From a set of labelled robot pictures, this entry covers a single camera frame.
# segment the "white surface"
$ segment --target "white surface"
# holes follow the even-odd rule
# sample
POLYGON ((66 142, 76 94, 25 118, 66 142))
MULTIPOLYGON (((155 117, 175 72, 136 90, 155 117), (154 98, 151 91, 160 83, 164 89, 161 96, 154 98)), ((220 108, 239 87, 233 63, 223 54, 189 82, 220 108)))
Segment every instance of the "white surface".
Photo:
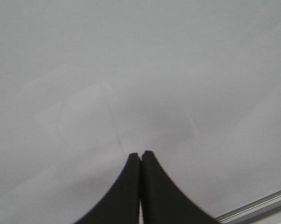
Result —
POLYGON ((214 217, 281 189, 281 0, 0 1, 0 223, 72 223, 144 150, 214 217))

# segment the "black rubber piece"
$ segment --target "black rubber piece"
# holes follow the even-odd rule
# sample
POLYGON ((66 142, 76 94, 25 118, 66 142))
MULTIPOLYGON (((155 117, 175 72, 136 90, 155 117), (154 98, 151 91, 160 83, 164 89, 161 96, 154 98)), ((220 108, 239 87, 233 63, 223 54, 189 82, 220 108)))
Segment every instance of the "black rubber piece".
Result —
POLYGON ((75 224, 138 224, 139 179, 140 159, 133 153, 106 195, 75 224))
POLYGON ((141 173, 144 224, 219 224, 177 188, 153 152, 143 154, 141 173))

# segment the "black object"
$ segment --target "black object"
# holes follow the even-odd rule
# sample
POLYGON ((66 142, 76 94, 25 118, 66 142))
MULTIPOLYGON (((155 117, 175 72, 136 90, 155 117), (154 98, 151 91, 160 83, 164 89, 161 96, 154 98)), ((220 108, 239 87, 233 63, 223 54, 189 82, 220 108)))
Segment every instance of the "black object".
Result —
POLYGON ((139 200, 144 224, 219 224, 177 188, 151 151, 142 162, 130 154, 111 189, 75 224, 138 224, 139 200))
POLYGON ((153 152, 143 154, 141 167, 141 204, 145 224, 219 224, 177 188, 153 152))
POLYGON ((139 172, 140 159, 130 154, 107 194, 75 224, 138 224, 139 172))

